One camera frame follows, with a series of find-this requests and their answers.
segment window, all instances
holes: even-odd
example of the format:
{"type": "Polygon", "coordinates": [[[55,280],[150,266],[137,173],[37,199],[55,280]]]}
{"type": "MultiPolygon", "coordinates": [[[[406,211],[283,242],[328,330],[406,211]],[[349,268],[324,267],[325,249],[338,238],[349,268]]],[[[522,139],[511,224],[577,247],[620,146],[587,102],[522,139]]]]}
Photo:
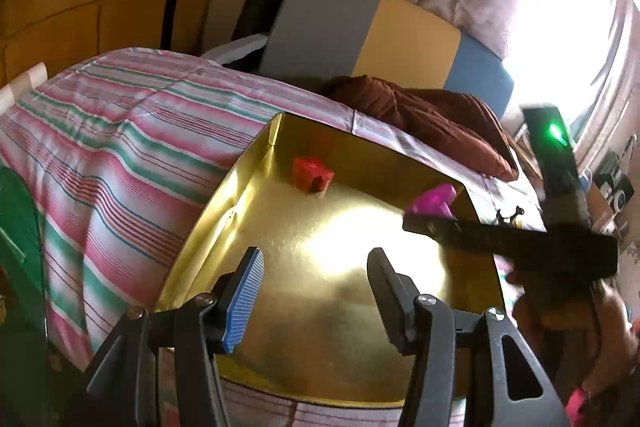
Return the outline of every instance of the window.
{"type": "Polygon", "coordinates": [[[521,105],[553,103],[580,134],[620,42],[619,0],[520,0],[505,68],[521,105]]]}

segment purple object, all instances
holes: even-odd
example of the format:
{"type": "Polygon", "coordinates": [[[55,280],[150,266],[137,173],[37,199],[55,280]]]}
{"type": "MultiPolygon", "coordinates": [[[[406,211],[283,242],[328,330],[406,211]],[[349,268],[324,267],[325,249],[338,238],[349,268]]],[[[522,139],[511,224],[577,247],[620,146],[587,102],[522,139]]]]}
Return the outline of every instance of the purple object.
{"type": "Polygon", "coordinates": [[[456,190],[453,185],[443,183],[418,196],[406,213],[456,219],[449,208],[456,196],[456,190]]]}

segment shiny gold surface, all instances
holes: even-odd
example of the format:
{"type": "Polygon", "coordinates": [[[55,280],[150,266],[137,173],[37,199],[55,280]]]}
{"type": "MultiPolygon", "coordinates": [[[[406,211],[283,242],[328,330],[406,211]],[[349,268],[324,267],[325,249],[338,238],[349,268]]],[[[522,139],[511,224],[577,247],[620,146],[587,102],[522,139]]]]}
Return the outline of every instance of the shiny gold surface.
{"type": "MultiPolygon", "coordinates": [[[[264,281],[242,344],[218,358],[221,374],[316,403],[396,407],[413,357],[401,357],[386,338],[367,281],[373,247],[384,248],[420,291],[452,307],[502,306],[490,257],[445,253],[431,239],[402,231],[402,209],[442,182],[458,190],[456,216],[477,220],[459,182],[362,138],[279,114],[206,206],[157,308],[209,291],[255,245],[264,253],[264,281]],[[305,194],[289,182],[293,158],[308,155],[335,171],[323,194],[305,194]]],[[[466,360],[458,362],[458,372],[466,373],[466,360]]]]}

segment red toy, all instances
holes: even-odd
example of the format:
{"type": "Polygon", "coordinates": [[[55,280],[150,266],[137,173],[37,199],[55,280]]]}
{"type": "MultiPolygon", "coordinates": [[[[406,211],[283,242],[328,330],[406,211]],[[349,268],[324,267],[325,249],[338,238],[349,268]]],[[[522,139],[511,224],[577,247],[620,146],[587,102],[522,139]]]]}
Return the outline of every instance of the red toy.
{"type": "Polygon", "coordinates": [[[293,160],[293,184],[305,192],[322,192],[334,179],[334,172],[327,169],[316,158],[293,160]]]}

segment metal bolt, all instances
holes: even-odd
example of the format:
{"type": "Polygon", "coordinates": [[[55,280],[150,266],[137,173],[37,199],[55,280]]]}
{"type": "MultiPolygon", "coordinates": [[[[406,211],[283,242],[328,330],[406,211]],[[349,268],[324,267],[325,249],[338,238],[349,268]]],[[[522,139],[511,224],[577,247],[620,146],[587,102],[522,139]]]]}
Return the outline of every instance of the metal bolt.
{"type": "Polygon", "coordinates": [[[424,295],[418,295],[418,302],[423,306],[433,306],[438,300],[433,296],[425,293],[424,295]]]}
{"type": "Polygon", "coordinates": [[[194,297],[194,301],[198,306],[204,308],[204,306],[209,306],[213,302],[213,295],[210,293],[201,293],[194,297]]]}
{"type": "Polygon", "coordinates": [[[489,308],[486,311],[487,316],[494,321],[501,321],[504,318],[504,312],[498,308],[489,308]]]}
{"type": "Polygon", "coordinates": [[[140,306],[133,306],[133,308],[129,308],[127,311],[127,318],[130,321],[136,321],[145,313],[145,309],[140,306]]]}

